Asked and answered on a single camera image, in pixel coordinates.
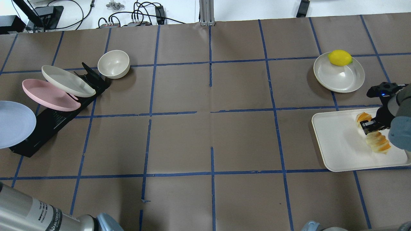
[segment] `dish rack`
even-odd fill
[[[24,141],[9,147],[16,154],[32,157],[51,137],[60,131],[67,123],[74,119],[84,108],[93,102],[97,96],[102,94],[108,87],[106,83],[95,71],[88,67],[85,63],[81,63],[87,71],[85,75],[77,75],[83,79],[90,87],[96,90],[96,94],[81,98],[78,97],[78,102],[81,106],[74,111],[57,111],[47,108],[36,116],[36,127],[33,133]]]

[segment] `white tray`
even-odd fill
[[[378,108],[315,114],[312,119],[324,165],[333,172],[404,166],[411,164],[411,152],[391,145],[387,154],[375,153],[366,144],[356,116],[366,112],[375,117]],[[380,131],[388,137],[389,130]]]

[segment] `lemon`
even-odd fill
[[[335,50],[328,54],[330,63],[337,66],[345,66],[353,62],[353,57],[344,50]]]

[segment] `white floor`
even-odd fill
[[[51,0],[33,3],[34,7],[45,6]],[[90,16],[84,20],[80,29],[97,28],[97,21],[101,17],[107,18],[109,15],[119,11],[132,11],[134,0],[119,0],[125,6],[118,11],[107,8],[109,0],[95,0],[95,7]],[[160,2],[165,10],[166,16],[185,23],[194,23],[199,17],[199,2],[197,0],[156,0]],[[12,0],[1,0],[2,7],[0,15],[15,15],[16,11],[12,6]],[[90,9],[91,0],[77,0],[82,6],[84,14]],[[300,0],[215,0],[214,13],[216,21],[240,21],[267,18],[293,18],[297,14]],[[79,7],[69,1],[54,2],[52,5],[64,6],[59,27],[70,25],[81,19]],[[28,22],[27,17],[16,6],[17,11],[24,22]],[[150,14],[154,14],[154,7],[147,7]],[[336,16],[355,14],[382,14],[411,12],[411,0],[311,0],[307,16]],[[131,15],[117,14],[121,25],[131,21]]]

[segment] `pink plate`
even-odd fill
[[[38,80],[26,79],[22,83],[24,92],[37,103],[58,111],[74,111],[81,104],[72,99],[65,91],[53,84]]]

